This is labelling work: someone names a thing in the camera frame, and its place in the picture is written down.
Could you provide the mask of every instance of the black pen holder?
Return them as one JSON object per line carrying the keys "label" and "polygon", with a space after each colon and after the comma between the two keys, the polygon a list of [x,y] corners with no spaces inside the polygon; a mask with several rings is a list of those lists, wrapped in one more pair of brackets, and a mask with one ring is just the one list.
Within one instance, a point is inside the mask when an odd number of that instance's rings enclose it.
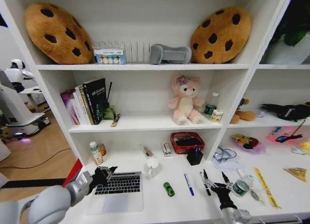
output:
{"label": "black pen holder", "polygon": [[198,165],[202,160],[203,153],[201,151],[196,154],[196,149],[190,149],[187,155],[187,161],[191,166]]}

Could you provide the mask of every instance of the black book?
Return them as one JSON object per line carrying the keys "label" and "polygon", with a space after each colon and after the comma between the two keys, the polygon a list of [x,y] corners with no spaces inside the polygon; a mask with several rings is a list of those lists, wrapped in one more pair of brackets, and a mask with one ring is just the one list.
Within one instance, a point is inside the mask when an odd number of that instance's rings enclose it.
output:
{"label": "black book", "polygon": [[84,82],[83,89],[93,123],[98,125],[103,119],[107,104],[106,79],[94,79]]}

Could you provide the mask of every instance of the cookie pillow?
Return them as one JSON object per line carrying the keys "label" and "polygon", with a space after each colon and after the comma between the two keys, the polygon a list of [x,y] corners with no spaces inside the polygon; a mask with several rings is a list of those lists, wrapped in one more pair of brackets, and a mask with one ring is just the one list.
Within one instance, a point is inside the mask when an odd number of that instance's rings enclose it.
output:
{"label": "cookie pillow", "polygon": [[251,30],[251,18],[241,7],[226,7],[208,16],[191,37],[196,63],[225,63],[243,48]]}
{"label": "cookie pillow", "polygon": [[50,3],[30,5],[24,15],[33,43],[58,64],[87,64],[93,57],[91,41],[76,19]]}

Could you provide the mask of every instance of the yellow ruler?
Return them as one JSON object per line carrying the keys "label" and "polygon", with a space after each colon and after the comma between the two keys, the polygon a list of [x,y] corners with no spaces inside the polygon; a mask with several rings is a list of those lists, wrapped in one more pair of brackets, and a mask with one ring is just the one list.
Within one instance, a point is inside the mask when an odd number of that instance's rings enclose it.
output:
{"label": "yellow ruler", "polygon": [[271,204],[273,207],[275,207],[275,208],[281,208],[280,206],[277,205],[277,203],[276,203],[276,201],[275,201],[273,195],[271,194],[271,192],[270,192],[270,190],[269,190],[269,188],[268,188],[268,185],[267,185],[266,181],[264,180],[264,178],[263,178],[263,176],[262,176],[260,170],[259,170],[258,168],[256,168],[256,167],[254,167],[254,171],[255,171],[255,173],[256,173],[258,179],[260,180],[260,183],[261,183],[263,189],[265,189],[265,191],[266,191],[266,194],[267,194],[267,197],[268,197],[268,199],[269,199],[270,204]]}

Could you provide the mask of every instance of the green toy car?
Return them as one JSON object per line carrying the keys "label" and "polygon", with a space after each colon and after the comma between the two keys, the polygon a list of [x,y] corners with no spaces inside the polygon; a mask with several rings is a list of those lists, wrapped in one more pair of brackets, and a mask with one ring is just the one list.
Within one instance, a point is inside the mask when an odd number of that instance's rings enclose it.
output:
{"label": "green toy car", "polygon": [[168,196],[170,196],[170,197],[174,196],[174,191],[168,182],[164,183],[164,188],[165,188]]}

